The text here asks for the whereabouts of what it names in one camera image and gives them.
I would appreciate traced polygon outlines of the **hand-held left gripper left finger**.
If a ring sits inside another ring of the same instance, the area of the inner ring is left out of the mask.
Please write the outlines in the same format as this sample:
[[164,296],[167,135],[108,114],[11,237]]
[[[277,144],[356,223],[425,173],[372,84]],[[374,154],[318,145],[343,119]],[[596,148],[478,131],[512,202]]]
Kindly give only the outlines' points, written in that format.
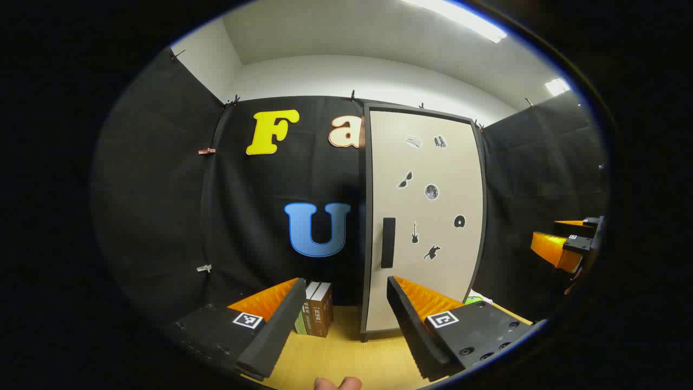
[[304,304],[306,283],[295,277],[234,304],[206,304],[163,326],[164,333],[225,374],[263,381],[279,360]]

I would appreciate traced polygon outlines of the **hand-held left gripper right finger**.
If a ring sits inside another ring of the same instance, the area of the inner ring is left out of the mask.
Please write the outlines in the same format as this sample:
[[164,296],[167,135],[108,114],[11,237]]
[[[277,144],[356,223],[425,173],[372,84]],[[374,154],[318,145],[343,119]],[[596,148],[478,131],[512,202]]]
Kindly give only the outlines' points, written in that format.
[[387,298],[419,373],[430,382],[472,373],[537,331],[488,301],[461,303],[403,277],[388,277]]

